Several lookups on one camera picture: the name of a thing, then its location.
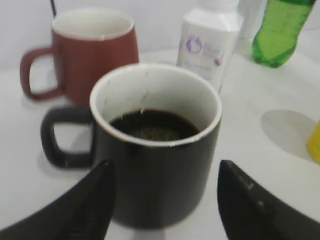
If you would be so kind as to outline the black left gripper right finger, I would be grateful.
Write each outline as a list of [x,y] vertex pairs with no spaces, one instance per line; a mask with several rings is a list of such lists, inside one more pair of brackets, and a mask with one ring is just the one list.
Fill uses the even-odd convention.
[[229,240],[318,240],[320,224],[289,206],[231,160],[221,160],[217,204]]

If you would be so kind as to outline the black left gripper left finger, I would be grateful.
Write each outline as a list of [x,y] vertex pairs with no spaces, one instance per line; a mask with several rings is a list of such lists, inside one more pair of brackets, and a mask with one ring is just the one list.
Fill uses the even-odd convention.
[[2,240],[103,240],[115,206],[115,166],[103,161],[34,214],[2,229]]

